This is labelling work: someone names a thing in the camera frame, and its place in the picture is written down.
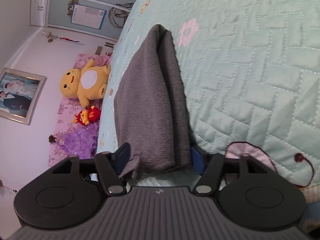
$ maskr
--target bride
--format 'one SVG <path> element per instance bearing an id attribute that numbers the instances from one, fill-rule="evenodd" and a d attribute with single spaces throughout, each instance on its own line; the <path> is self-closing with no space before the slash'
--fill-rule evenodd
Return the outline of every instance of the bride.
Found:
<path id="1" fill-rule="evenodd" d="M 31 99 L 34 96 L 37 87 L 38 84 L 25 84 L 21 80 L 12 80 L 4 85 L 4 88 L 7 90 L 7 92 L 13 95 L 29 97 Z"/>

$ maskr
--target poster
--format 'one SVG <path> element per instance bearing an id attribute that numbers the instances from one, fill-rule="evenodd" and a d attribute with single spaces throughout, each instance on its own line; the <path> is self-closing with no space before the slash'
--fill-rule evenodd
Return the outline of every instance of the poster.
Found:
<path id="1" fill-rule="evenodd" d="M 107 11 L 75 4 L 71 23 L 101 29 Z"/>

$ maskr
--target plush toy's foot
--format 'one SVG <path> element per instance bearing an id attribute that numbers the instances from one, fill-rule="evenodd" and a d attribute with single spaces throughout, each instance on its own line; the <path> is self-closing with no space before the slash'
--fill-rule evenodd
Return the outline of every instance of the plush toy's foot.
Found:
<path id="1" fill-rule="evenodd" d="M 111 66 L 110 66 L 110 64 L 104 66 L 104 67 L 103 67 L 103 71 L 104 71 L 107 75 L 109 75 L 109 74 L 110 74 L 110 71 L 111 71 Z"/>
<path id="2" fill-rule="evenodd" d="M 99 99 L 102 99 L 104 97 L 104 94 L 106 93 L 106 91 L 107 91 L 107 84 L 103 84 L 98 91 Z"/>

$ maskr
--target groom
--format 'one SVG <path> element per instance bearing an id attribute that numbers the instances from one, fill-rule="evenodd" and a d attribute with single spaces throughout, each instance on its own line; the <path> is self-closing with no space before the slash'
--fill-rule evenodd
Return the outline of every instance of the groom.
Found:
<path id="1" fill-rule="evenodd" d="M 3 99 L 5 107 L 15 111 L 20 109 L 28 111 L 31 104 L 31 100 L 24 96 L 12 95 L 4 91 L 0 91 L 0 98 Z"/>

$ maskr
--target purple ruffled fabric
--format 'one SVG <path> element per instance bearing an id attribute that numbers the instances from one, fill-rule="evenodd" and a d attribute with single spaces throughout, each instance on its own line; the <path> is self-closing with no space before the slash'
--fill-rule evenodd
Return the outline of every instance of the purple ruffled fabric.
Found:
<path id="1" fill-rule="evenodd" d="M 57 140 L 57 144 L 67 155 L 77 155 L 80 159 L 90 159 L 96 153 L 99 122 L 79 127 L 69 133 L 65 132 Z"/>

